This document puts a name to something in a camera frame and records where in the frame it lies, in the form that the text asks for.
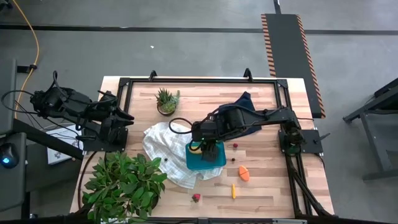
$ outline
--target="potted succulent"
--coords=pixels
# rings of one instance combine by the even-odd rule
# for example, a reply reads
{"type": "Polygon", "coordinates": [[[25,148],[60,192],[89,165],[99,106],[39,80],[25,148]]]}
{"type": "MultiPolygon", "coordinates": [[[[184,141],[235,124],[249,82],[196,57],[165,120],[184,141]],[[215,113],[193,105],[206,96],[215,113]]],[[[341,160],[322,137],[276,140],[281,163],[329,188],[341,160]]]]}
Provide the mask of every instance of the potted succulent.
{"type": "Polygon", "coordinates": [[[168,90],[161,88],[156,96],[157,100],[157,111],[161,115],[171,116],[177,109],[178,101],[180,99],[180,90],[177,90],[177,94],[173,96],[168,90]]]}
{"type": "Polygon", "coordinates": [[[167,174],[161,173],[160,162],[161,158],[147,161],[142,154],[130,158],[125,152],[107,153],[105,161],[100,158],[93,167],[95,178],[85,184],[92,192],[83,192],[83,203],[93,204],[88,218],[96,223],[147,220],[165,190],[167,174]]]}

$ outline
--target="concrete floor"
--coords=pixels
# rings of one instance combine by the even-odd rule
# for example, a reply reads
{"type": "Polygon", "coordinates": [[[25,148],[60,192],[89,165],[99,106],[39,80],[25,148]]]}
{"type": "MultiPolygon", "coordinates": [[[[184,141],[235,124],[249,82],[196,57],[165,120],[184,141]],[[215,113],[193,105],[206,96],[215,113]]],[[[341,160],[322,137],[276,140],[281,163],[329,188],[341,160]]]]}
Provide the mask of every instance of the concrete floor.
{"type": "MultiPolygon", "coordinates": [[[[272,0],[19,2],[33,24],[79,26],[261,28],[259,15],[274,12],[272,0]]],[[[280,0],[280,5],[282,13],[300,14],[306,29],[398,29],[398,2],[393,0],[280,0]]],[[[23,20],[11,11],[0,12],[0,22],[23,20]]],[[[91,98],[97,98],[105,75],[149,75],[157,70],[159,75],[238,77],[249,67],[256,77],[269,76],[262,34],[40,31],[37,35],[39,69],[28,91],[46,89],[53,70],[58,70],[62,86],[91,98]]],[[[321,134],[331,132],[322,144],[335,213],[397,223],[398,180],[361,180],[377,171],[376,162],[362,124],[347,125],[341,118],[398,77],[398,37],[309,35],[307,40],[326,110],[326,118],[315,124],[321,134]]],[[[30,31],[0,30],[0,57],[32,63],[35,45],[30,31]]],[[[23,79],[18,76],[18,86],[23,79]]],[[[28,98],[22,104],[32,109],[28,98]]],[[[36,192],[32,211],[43,217],[68,213],[75,184],[72,180],[36,192]]],[[[0,214],[0,220],[17,217],[15,209],[0,214]]]]}

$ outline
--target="white towel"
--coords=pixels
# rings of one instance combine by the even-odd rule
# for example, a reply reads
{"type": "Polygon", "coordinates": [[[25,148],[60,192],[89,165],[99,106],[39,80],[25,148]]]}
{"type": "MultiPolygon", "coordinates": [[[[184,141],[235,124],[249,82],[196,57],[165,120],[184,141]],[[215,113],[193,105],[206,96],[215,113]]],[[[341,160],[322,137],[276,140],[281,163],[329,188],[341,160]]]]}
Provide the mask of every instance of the white towel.
{"type": "MultiPolygon", "coordinates": [[[[172,127],[176,131],[189,131],[180,124],[172,123],[172,127]]],[[[209,170],[188,169],[185,145],[192,140],[191,134],[175,134],[171,132],[167,122],[153,125],[144,131],[144,134],[142,143],[150,159],[162,158],[159,169],[167,174],[167,178],[181,187],[193,189],[198,174],[199,179],[208,180],[219,176],[223,170],[222,167],[209,170]]]]}

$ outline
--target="wooden tabletop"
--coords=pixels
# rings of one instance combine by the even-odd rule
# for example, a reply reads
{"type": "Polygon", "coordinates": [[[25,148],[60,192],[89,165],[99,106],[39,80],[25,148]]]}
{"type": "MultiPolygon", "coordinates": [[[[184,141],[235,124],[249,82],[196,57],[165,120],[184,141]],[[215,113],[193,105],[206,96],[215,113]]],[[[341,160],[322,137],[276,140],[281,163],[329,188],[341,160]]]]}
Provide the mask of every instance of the wooden tabletop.
{"type": "MultiPolygon", "coordinates": [[[[109,90],[116,95],[120,77],[104,77],[101,90],[109,90]]],[[[299,118],[311,118],[311,111],[301,78],[288,78],[290,99],[293,110],[299,118]]],[[[135,83],[132,88],[129,114],[135,117],[134,124],[128,126],[129,135],[126,151],[128,156],[145,154],[142,148],[144,131],[152,125],[184,117],[194,122],[202,120],[219,105],[236,101],[244,91],[251,94],[257,110],[275,109],[274,87],[270,84],[226,84],[226,83],[135,83]],[[180,104],[171,117],[159,114],[156,109],[155,94],[159,88],[167,88],[172,93],[180,90],[180,104]]],[[[312,129],[311,120],[300,120],[302,129],[312,129]]],[[[228,218],[292,218],[292,199],[285,158],[280,152],[277,132],[279,125],[263,126],[261,131],[225,142],[227,164],[219,177],[210,180],[197,180],[195,188],[185,189],[169,180],[166,190],[152,212],[153,217],[228,217],[228,218]],[[237,150],[230,145],[238,143],[237,150]],[[250,171],[251,179],[243,182],[238,177],[238,167],[244,165],[250,171]],[[236,186],[236,198],[231,197],[231,185],[236,186]],[[201,194],[198,203],[192,201],[193,194],[201,194]]],[[[104,154],[99,152],[88,166],[83,185],[93,177],[92,166],[104,154]]],[[[312,194],[333,213],[328,184],[321,160],[303,154],[303,164],[307,185],[312,194]]],[[[305,212],[301,191],[298,188],[300,208],[305,212]]],[[[71,212],[78,210],[77,187],[71,212]]]]}

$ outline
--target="dark blue cloth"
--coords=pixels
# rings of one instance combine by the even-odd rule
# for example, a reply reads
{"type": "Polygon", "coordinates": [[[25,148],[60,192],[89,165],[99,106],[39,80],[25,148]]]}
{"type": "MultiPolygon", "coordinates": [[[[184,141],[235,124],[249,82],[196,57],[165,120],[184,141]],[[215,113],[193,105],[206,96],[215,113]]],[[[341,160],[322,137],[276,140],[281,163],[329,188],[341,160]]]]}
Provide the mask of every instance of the dark blue cloth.
{"type": "MultiPolygon", "coordinates": [[[[253,102],[251,101],[250,93],[248,93],[246,91],[242,94],[242,96],[238,100],[235,101],[235,103],[228,103],[228,104],[225,104],[225,105],[221,105],[220,106],[220,110],[218,112],[222,113],[223,112],[223,107],[226,106],[226,105],[239,105],[239,106],[243,106],[243,107],[245,107],[245,108],[247,108],[249,110],[253,110],[253,111],[256,110],[256,109],[254,109],[253,102]]],[[[260,130],[261,130],[261,126],[251,127],[245,133],[241,134],[238,137],[246,136],[248,134],[252,134],[252,133],[255,133],[256,131],[260,131],[260,130]]]]}

